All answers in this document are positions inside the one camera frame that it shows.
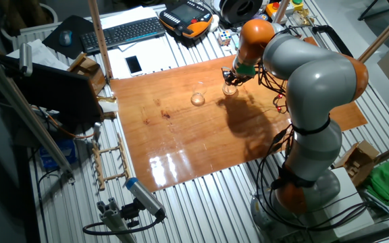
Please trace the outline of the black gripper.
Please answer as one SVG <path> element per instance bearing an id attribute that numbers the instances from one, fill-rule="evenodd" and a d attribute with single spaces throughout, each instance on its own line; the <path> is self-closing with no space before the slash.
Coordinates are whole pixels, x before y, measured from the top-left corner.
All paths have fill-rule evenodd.
<path id="1" fill-rule="evenodd" d="M 234 70 L 230 70 L 230 75 L 228 70 L 222 70 L 222 76 L 224 82 L 230 86 L 236 86 L 236 84 L 243 84 L 249 80 L 247 75 L 237 74 Z"/>

